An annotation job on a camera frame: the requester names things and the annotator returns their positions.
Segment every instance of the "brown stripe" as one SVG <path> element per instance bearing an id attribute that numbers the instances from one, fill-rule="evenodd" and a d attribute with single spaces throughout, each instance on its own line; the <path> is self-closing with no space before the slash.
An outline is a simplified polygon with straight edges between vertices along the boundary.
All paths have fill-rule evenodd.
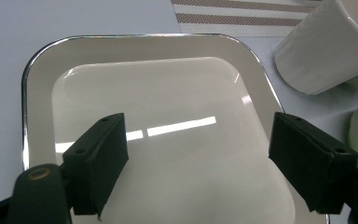
<path id="1" fill-rule="evenodd" d="M 230 24 L 230 25 L 258 25 L 258 26 L 297 26 L 301 20 L 263 18 L 263 17 L 240 17 L 240 16 L 215 16 L 177 13 L 179 23 L 198 24 Z"/>
<path id="2" fill-rule="evenodd" d="M 291 6 L 273 3 L 238 2 L 227 0 L 172 0 L 173 4 L 195 7 L 228 7 L 269 11 L 311 12 L 314 7 Z"/>

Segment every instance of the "striped placemat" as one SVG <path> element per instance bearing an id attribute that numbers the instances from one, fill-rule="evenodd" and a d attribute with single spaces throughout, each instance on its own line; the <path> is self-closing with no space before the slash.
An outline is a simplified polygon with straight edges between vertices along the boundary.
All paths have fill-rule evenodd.
<path id="1" fill-rule="evenodd" d="M 182 33 L 287 36 L 318 5 L 307 0 L 172 0 Z"/>

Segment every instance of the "white table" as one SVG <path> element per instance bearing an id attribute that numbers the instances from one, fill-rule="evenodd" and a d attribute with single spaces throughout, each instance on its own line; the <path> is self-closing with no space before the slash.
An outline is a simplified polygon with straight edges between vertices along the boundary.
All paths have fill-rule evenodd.
<path id="1" fill-rule="evenodd" d="M 0 201 L 11 195 L 22 171 L 21 76 L 39 49 L 72 35 L 175 33 L 181 30 L 170 0 L 0 1 Z M 261 60 L 287 113 L 345 139 L 349 118 L 358 106 L 358 83 L 304 95 L 286 85 L 276 70 L 272 52 L 281 37 L 239 40 Z M 344 220 L 333 217 L 334 224 Z"/>

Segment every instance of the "tray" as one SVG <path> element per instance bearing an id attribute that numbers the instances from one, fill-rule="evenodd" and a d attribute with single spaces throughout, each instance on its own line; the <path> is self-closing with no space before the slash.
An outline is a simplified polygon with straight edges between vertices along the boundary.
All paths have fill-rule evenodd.
<path id="1" fill-rule="evenodd" d="M 262 65 L 229 36 L 65 38 L 24 72 L 24 167 L 60 164 L 124 112 L 130 160 L 103 223 L 326 223 L 268 159 L 275 111 Z"/>

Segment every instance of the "white mug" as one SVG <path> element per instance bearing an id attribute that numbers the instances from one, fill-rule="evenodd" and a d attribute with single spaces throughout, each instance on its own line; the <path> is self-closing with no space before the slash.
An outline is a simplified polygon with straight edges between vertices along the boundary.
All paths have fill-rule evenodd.
<path id="1" fill-rule="evenodd" d="M 282 78 L 318 94 L 358 76 L 358 0 L 324 0 L 275 50 Z"/>

